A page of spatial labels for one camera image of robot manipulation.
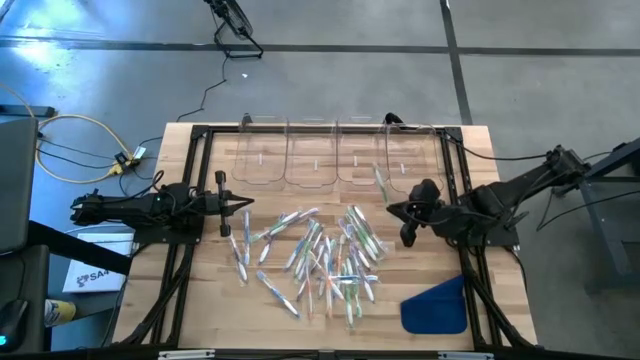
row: transparent container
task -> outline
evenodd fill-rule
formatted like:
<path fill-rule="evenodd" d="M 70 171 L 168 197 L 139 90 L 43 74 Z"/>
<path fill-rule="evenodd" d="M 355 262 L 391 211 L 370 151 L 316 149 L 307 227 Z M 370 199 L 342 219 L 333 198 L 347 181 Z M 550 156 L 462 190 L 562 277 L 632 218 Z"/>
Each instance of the transparent container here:
<path fill-rule="evenodd" d="M 250 122 L 243 120 L 239 127 L 232 176 L 245 189 L 282 190 L 287 164 L 288 119 L 254 115 L 249 118 Z"/>
<path fill-rule="evenodd" d="M 338 179 L 336 120 L 304 117 L 289 126 L 287 184 L 292 189 L 331 191 Z"/>
<path fill-rule="evenodd" d="M 382 118 L 342 117 L 338 122 L 337 138 L 338 178 L 347 189 L 375 190 L 379 181 L 388 180 L 386 133 Z M 379 169 L 379 176 L 376 176 L 374 167 Z"/>
<path fill-rule="evenodd" d="M 385 126 L 389 201 L 405 201 L 411 189 L 430 178 L 442 190 L 444 165 L 434 129 L 424 125 Z"/>

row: black cable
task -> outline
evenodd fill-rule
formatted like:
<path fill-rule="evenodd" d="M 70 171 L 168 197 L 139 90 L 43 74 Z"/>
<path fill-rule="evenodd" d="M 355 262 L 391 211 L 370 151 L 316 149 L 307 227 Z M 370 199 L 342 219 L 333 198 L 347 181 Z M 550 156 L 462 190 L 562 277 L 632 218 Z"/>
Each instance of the black cable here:
<path fill-rule="evenodd" d="M 136 168 L 131 168 L 131 170 L 133 170 L 133 173 L 141 180 L 151 180 L 151 179 L 153 179 L 153 177 L 140 176 L 140 174 L 138 174 L 138 172 L 136 171 Z"/>
<path fill-rule="evenodd" d="M 138 256 L 138 254 L 140 254 L 144 249 L 149 247 L 149 245 L 151 244 L 140 244 L 140 246 L 138 246 L 138 249 L 133 253 L 133 255 L 131 255 L 131 257 Z"/>
<path fill-rule="evenodd" d="M 423 204 L 423 205 L 424 205 L 424 204 L 429 204 L 429 203 L 428 203 L 428 202 L 426 202 L 426 201 L 408 201 L 408 202 L 407 202 L 407 205 L 420 205 L 420 204 Z M 472 216 L 481 217 L 481 218 L 484 218 L 484 219 L 487 219 L 487 220 L 497 220 L 497 219 L 496 219 L 496 218 L 494 218 L 494 217 L 487 216 L 487 215 L 485 215 L 485 214 L 481 214 L 481 213 L 479 213 L 479 212 L 474 212 L 474 211 L 467 211 L 467 212 L 464 212 L 464 213 L 454 214 L 454 215 L 453 215 L 453 216 L 451 216 L 450 218 L 443 219 L 443 220 L 436 221 L 436 222 L 427 222 L 427 221 L 422 221 L 422 220 L 420 220 L 420 219 L 417 219 L 417 218 L 416 218 L 416 217 L 414 217 L 413 215 L 409 214 L 408 212 L 406 212 L 406 215 L 407 215 L 411 220 L 413 220 L 413 221 L 417 222 L 417 223 L 418 223 L 418 224 L 420 224 L 420 225 L 425 225 L 425 226 L 432 226 L 432 225 L 440 225 L 440 224 L 444 224 L 444 223 L 446 223 L 447 221 L 449 221 L 449 220 L 451 220 L 451 219 L 453 219 L 453 218 L 455 218 L 455 217 L 460 217 L 460 216 L 462 216 L 462 215 L 472 215 Z"/>
<path fill-rule="evenodd" d="M 67 149 L 67 150 L 75 151 L 75 152 L 80 153 L 80 154 L 85 154 L 85 155 L 89 155 L 89 156 L 93 156 L 93 157 L 97 157 L 97 158 L 102 158 L 102 159 L 107 159 L 107 160 L 113 160 L 113 156 L 109 157 L 109 156 L 104 156 L 104 155 L 93 154 L 93 153 L 90 153 L 90 152 L 87 152 L 87 151 L 84 151 L 84 150 L 80 150 L 80 149 L 72 148 L 72 147 L 70 147 L 70 146 L 65 146 L 65 145 L 56 144 L 56 143 L 54 143 L 54 142 L 52 142 L 52 141 L 49 141 L 49 140 L 47 140 L 47 139 L 38 139 L 38 140 L 40 140 L 40 141 L 42 141 L 42 142 L 45 142 L 45 143 L 47 143 L 47 144 L 51 144 L 51 145 L 53 145 L 53 146 L 57 146 L 57 147 L 62 148 L 62 149 Z"/>
<path fill-rule="evenodd" d="M 124 187 L 122 186 L 123 177 L 124 177 L 124 172 L 122 172 L 122 174 L 120 174 L 120 177 L 118 178 L 118 185 L 120 186 L 120 191 L 122 191 L 122 194 L 124 196 L 129 196 L 129 194 L 127 194 L 127 192 L 124 190 Z"/>
<path fill-rule="evenodd" d="M 547 199 L 547 206 L 545 206 L 544 208 L 544 213 L 542 213 L 542 217 L 540 218 L 540 222 L 538 223 L 538 226 L 536 226 L 536 229 L 540 229 L 540 226 L 542 226 L 542 223 L 544 223 L 544 221 L 547 219 L 547 214 L 549 213 L 549 208 L 551 207 L 551 200 L 553 199 L 553 189 L 549 189 L 549 199 Z"/>
<path fill-rule="evenodd" d="M 439 135 L 437 132 L 434 132 L 436 136 L 450 142 L 451 144 L 463 149 L 464 151 L 473 154 L 481 159 L 487 159 L 487 160 L 497 160 L 497 161 L 521 161 L 521 160 L 532 160 L 532 159 L 540 159 L 540 158 L 544 158 L 547 157 L 547 154 L 540 154 L 540 155 L 531 155 L 531 156 L 520 156 L 520 157 L 514 157 L 514 158 L 504 158 L 504 157 L 491 157 L 491 156 L 486 156 L 486 155 L 480 155 L 477 152 L 473 151 L 473 150 L 469 150 L 468 148 L 466 148 L 464 145 L 458 143 L 458 141 L 454 140 L 455 138 L 453 136 L 451 136 L 449 133 L 447 133 L 448 136 L 444 136 L 444 135 Z"/>
<path fill-rule="evenodd" d="M 162 140 L 162 136 L 156 136 L 156 137 L 152 137 L 152 138 L 147 139 L 147 140 L 142 140 L 142 142 L 140 142 L 140 144 L 138 144 L 138 147 L 140 147 L 140 146 L 142 146 L 142 145 L 144 145 L 144 144 L 146 144 L 148 142 L 155 141 L 155 140 Z"/>
<path fill-rule="evenodd" d="M 507 250 L 507 252 L 509 252 L 511 255 L 513 255 L 513 258 L 516 260 L 518 265 L 520 265 L 520 272 L 522 273 L 522 282 L 524 282 L 524 291 L 529 292 L 529 287 L 527 286 L 527 273 L 524 270 L 524 265 L 522 264 L 522 260 L 520 260 L 520 257 L 518 256 L 518 254 L 516 254 L 516 252 L 513 251 L 512 248 L 505 246 L 504 249 Z"/>
<path fill-rule="evenodd" d="M 638 194 L 638 193 L 640 193 L 640 190 L 636 190 L 636 191 L 629 191 L 629 192 L 626 192 L 626 193 L 623 193 L 623 194 L 618 194 L 618 195 L 615 195 L 615 196 L 610 196 L 610 197 L 608 197 L 608 198 L 604 198 L 604 199 L 600 199 L 600 200 L 592 201 L 592 202 L 589 202 L 589 203 L 586 203 L 586 204 L 583 204 L 583 205 L 580 205 L 580 206 L 576 206 L 576 207 L 574 207 L 573 209 L 569 209 L 569 210 L 567 210 L 567 211 L 561 212 L 560 214 L 558 214 L 558 215 L 556 215 L 556 216 L 552 217 L 549 221 L 547 221 L 547 222 L 545 222 L 545 223 L 543 223 L 543 224 L 541 224 L 541 225 L 538 225 L 538 227 L 536 228 L 536 231 L 540 231 L 540 230 L 544 229 L 547 225 L 549 225 L 550 223 L 552 223 L 554 220 L 558 219 L 559 217 L 562 217 L 562 216 L 564 216 L 564 215 L 567 215 L 567 214 L 569 214 L 569 213 L 571 213 L 571 212 L 574 212 L 574 211 L 576 211 L 576 210 L 582 209 L 582 208 L 584 208 L 584 207 L 591 206 L 591 205 L 595 205 L 595 204 L 599 204 L 599 203 L 601 203 L 601 202 L 605 202 L 605 201 L 609 201 L 609 200 L 613 200 L 613 199 L 617 199 L 617 198 L 620 198 L 620 197 L 623 197 L 623 196 L 627 196 L 627 195 Z"/>
<path fill-rule="evenodd" d="M 79 162 L 76 162 L 76 161 L 73 161 L 73 160 L 67 159 L 67 158 L 62 157 L 62 156 L 59 156 L 59 155 L 54 155 L 54 154 L 48 153 L 48 152 L 46 152 L 46 151 L 44 151 L 44 150 L 36 149 L 36 151 L 38 151 L 38 152 L 40 152 L 40 153 L 42 153 L 42 154 L 45 154 L 45 155 L 48 155 L 48 156 L 54 157 L 54 158 L 56 158 L 56 159 L 60 159 L 60 160 L 64 160 L 64 161 L 66 161 L 66 162 L 70 162 L 70 163 L 72 163 L 72 164 L 74 164 L 74 165 L 78 165 L 78 166 L 82 166 L 82 167 L 86 167 L 86 168 L 90 168 L 90 169 L 110 169 L 110 168 L 112 168 L 112 167 L 113 167 L 113 164 L 111 164 L 111 165 L 105 165 L 105 166 L 93 166 L 93 165 L 86 165 L 86 164 L 82 164 L 82 163 L 79 163 Z"/>
<path fill-rule="evenodd" d="M 224 59 L 224 61 L 222 62 L 222 81 L 220 81 L 219 83 L 217 83 L 215 85 L 212 85 L 212 86 L 209 86 L 208 88 L 206 88 L 204 90 L 204 94 L 202 95 L 202 101 L 200 101 L 200 107 L 198 109 L 196 109 L 196 110 L 189 111 L 187 113 L 184 113 L 184 114 L 178 116 L 178 118 L 176 119 L 176 122 L 180 122 L 180 120 L 182 118 L 187 117 L 189 115 L 193 115 L 195 113 L 199 113 L 200 111 L 204 111 L 204 103 L 207 101 L 207 94 L 209 93 L 209 90 L 213 90 L 213 89 L 217 88 L 218 86 L 220 86 L 220 85 L 222 85 L 222 84 L 227 82 L 227 77 L 226 77 L 225 71 L 224 71 L 225 70 L 225 65 L 227 63 L 227 60 L 229 60 L 228 57 L 226 57 Z"/>
<path fill-rule="evenodd" d="M 125 278 L 124 281 L 122 281 L 122 286 L 120 287 L 120 291 L 118 292 L 118 296 L 116 296 L 116 301 L 113 304 L 113 310 L 111 311 L 111 316 L 109 317 L 109 322 L 107 323 L 107 330 L 104 332 L 104 336 L 102 337 L 102 341 L 100 342 L 100 347 L 104 347 L 104 345 L 107 342 L 107 338 L 109 337 L 109 334 L 111 333 L 111 327 L 113 326 L 113 321 L 115 320 L 116 317 L 116 312 L 118 310 L 118 303 L 120 302 L 120 299 L 122 298 L 122 295 L 124 294 L 124 287 L 127 284 L 127 279 Z"/>
<path fill-rule="evenodd" d="M 596 156 L 609 155 L 609 154 L 611 154 L 611 153 L 612 153 L 612 151 L 603 151 L 603 152 L 601 152 L 601 153 L 597 153 L 597 154 L 589 155 L 589 156 L 587 156 L 586 158 L 582 159 L 582 161 L 587 161 L 587 160 L 592 159 L 592 158 L 594 158 L 594 157 L 596 157 Z"/>

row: concrete floor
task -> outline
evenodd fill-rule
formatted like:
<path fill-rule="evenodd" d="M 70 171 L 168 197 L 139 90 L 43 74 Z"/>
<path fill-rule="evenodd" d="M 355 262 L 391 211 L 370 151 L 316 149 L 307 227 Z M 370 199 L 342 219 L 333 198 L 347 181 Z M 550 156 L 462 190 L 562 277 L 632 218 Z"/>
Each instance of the concrete floor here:
<path fill-rule="evenodd" d="M 267 44 L 447 45 L 438 0 L 239 2 L 256 39 Z M 632 0 L 449 3 L 459 46 L 640 47 L 640 3 Z M 142 42 L 210 43 L 212 31 L 199 0 L 21 0 L 0 23 L 0 36 Z M 0 81 L 32 104 L 98 118 L 134 147 L 197 108 L 202 90 L 219 81 L 224 57 L 218 52 L 65 50 L 39 44 L 0 48 L 0 59 Z M 449 60 L 447 54 L 270 52 L 261 61 L 230 61 L 228 82 L 210 93 L 205 112 L 188 121 L 237 121 L 245 112 L 295 118 L 393 111 L 410 122 L 461 124 Z M 538 154 L 559 143 L 587 156 L 640 134 L 637 57 L 462 56 L 460 62 L 473 123 L 489 126 L 498 156 Z M 0 102 L 13 100 L 0 93 Z M 116 149 L 106 134 L 81 122 L 54 124 L 47 134 L 105 155 Z M 158 145 L 149 147 L 155 151 Z M 47 164 L 78 178 L 100 174 L 52 159 Z M 535 164 L 503 162 L 499 170 L 508 179 Z M 143 164 L 142 171 L 150 174 L 153 165 Z M 125 184 L 138 189 L 145 182 L 132 177 Z M 70 229 L 67 206 L 94 187 L 119 193 L 117 179 L 71 185 L 38 168 L 31 217 Z M 633 291 L 585 294 L 584 283 L 602 271 L 604 262 L 586 211 L 536 233 L 543 197 L 522 206 L 531 214 L 518 226 L 540 344 L 640 357 L 640 296 Z M 580 203 L 579 194 L 570 194 L 555 200 L 551 213 Z M 51 276 L 64 278 L 67 264 L 54 257 Z M 56 328 L 54 348 L 97 346 L 107 317 L 103 313 Z"/>

